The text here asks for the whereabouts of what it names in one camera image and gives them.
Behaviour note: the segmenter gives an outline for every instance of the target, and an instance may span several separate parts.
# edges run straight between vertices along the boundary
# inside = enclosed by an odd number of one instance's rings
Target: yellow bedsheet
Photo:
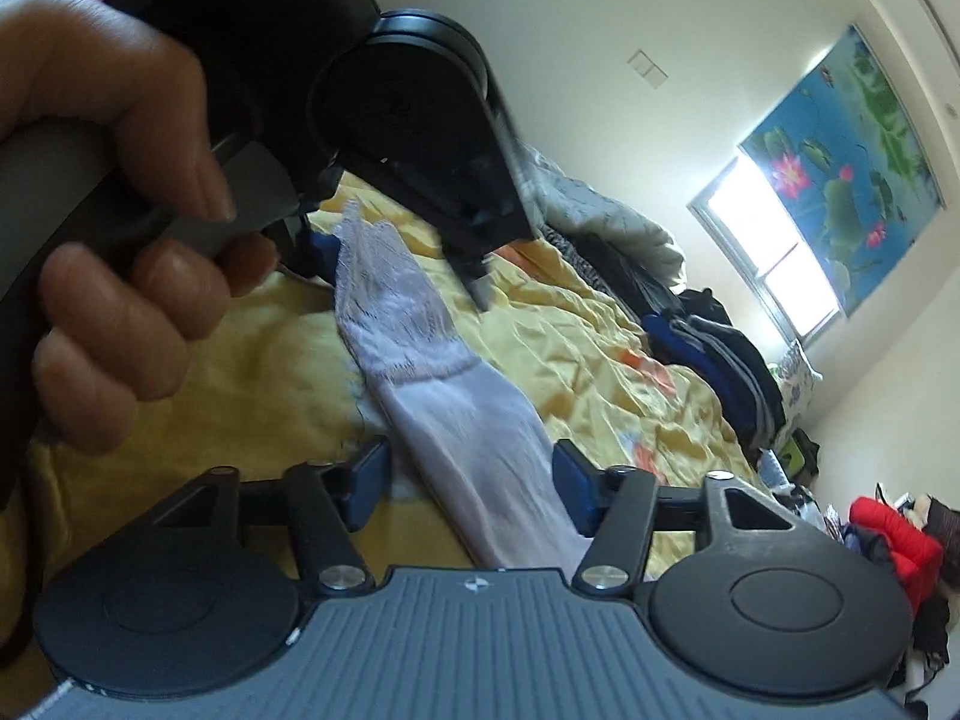
[[[707,385],[647,358],[640,329],[553,247],[520,246],[537,278],[494,258],[491,311],[479,316],[440,260],[432,231],[359,180],[347,177],[315,224],[332,227],[350,197],[362,201],[369,220],[397,225],[464,339],[527,394],[554,440],[570,437],[599,466],[637,464],[674,485],[698,485],[719,467],[755,480]],[[336,461],[377,432],[363,413],[363,378],[331,305],[317,286],[275,275],[198,344],[184,390],[143,408],[120,450],[94,459],[63,446],[38,449],[32,474],[48,576],[210,466],[274,478],[292,464]],[[0,515],[0,640],[19,608],[20,517],[16,506]],[[289,563],[277,533],[253,541]],[[422,496],[383,502],[356,542],[378,575],[390,563],[469,565],[439,509]],[[690,549],[687,536],[658,536],[649,570],[659,575]],[[0,713],[20,714],[51,687],[31,651],[0,673]]]

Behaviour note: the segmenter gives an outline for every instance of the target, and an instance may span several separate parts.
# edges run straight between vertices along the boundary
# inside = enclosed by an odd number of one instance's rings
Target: window
[[[784,338],[801,341],[840,307],[827,276],[766,177],[738,155],[690,205]]]

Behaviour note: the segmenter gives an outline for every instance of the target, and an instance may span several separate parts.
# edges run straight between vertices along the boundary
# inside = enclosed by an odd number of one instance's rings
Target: window pane
[[[737,158],[736,166],[709,199],[709,207],[733,233],[758,274],[769,271],[800,242],[800,234],[773,187],[748,157]]]
[[[839,310],[827,276],[806,244],[790,252],[770,271],[766,282],[802,336]]]

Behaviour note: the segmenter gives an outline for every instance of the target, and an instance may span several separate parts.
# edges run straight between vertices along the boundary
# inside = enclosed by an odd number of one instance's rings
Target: gray ribbed plate
[[[73,683],[43,720],[894,720],[880,692],[768,706],[699,683],[626,604],[588,601],[559,572],[399,568],[374,593],[321,604],[283,656],[231,688],[144,704]]]

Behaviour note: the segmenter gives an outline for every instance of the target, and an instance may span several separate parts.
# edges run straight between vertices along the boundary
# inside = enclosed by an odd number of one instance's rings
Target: finger
[[[277,269],[279,261],[274,242],[257,234],[238,238],[217,257],[234,298],[241,298],[262,284]]]
[[[96,367],[59,329],[37,345],[34,383],[48,418],[80,451],[109,452],[133,432],[133,393]]]
[[[81,244],[54,251],[40,271],[47,319],[140,400],[174,394],[189,367],[186,341],[163,312]]]
[[[166,314],[187,341],[209,336],[230,300],[222,271],[192,248],[169,239],[141,252],[130,283]]]
[[[109,124],[120,167],[147,199],[232,217],[209,148],[203,71],[189,50],[96,0],[0,5],[0,137],[44,116]]]

